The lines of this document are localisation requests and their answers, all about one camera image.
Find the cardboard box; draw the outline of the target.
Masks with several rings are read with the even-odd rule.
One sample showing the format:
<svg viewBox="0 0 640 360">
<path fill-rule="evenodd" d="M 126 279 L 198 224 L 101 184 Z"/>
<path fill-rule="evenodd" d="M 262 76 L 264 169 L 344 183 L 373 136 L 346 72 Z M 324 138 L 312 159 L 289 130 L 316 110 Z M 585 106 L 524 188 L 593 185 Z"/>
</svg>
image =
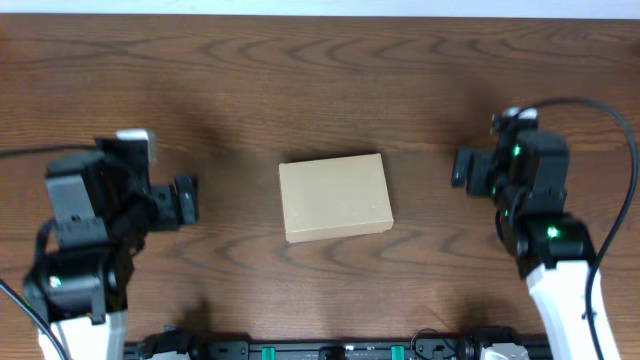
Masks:
<svg viewBox="0 0 640 360">
<path fill-rule="evenodd" d="M 279 165 L 285 238 L 291 244 L 368 235 L 393 227 L 379 153 Z"/>
</svg>

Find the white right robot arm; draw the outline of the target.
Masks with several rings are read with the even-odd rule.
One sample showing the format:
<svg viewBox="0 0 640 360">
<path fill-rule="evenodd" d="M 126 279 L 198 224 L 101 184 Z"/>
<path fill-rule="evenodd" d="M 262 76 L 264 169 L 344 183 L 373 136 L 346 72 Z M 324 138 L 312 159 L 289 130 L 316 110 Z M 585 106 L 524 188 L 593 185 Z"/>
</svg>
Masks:
<svg viewBox="0 0 640 360">
<path fill-rule="evenodd" d="M 556 359 L 617 359 L 601 288 L 595 317 L 586 315 L 586 282 L 596 251 L 586 225 L 565 212 L 570 155 L 566 140 L 538 128 L 536 118 L 499 116 L 493 151 L 460 148 L 452 184 L 488 196 L 497 231 L 542 318 Z"/>
</svg>

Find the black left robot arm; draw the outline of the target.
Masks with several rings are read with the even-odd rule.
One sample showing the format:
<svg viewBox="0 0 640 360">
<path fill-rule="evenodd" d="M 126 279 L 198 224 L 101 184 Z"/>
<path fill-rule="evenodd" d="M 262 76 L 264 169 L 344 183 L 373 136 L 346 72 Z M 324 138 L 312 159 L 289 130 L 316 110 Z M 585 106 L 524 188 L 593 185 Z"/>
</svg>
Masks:
<svg viewBox="0 0 640 360">
<path fill-rule="evenodd" d="M 36 237 L 23 282 L 48 359 L 121 359 L 128 330 L 127 286 L 151 232 L 199 220 L 194 176 L 150 181 L 144 139 L 99 138 L 50 163 L 45 184 L 54 217 Z"/>
</svg>

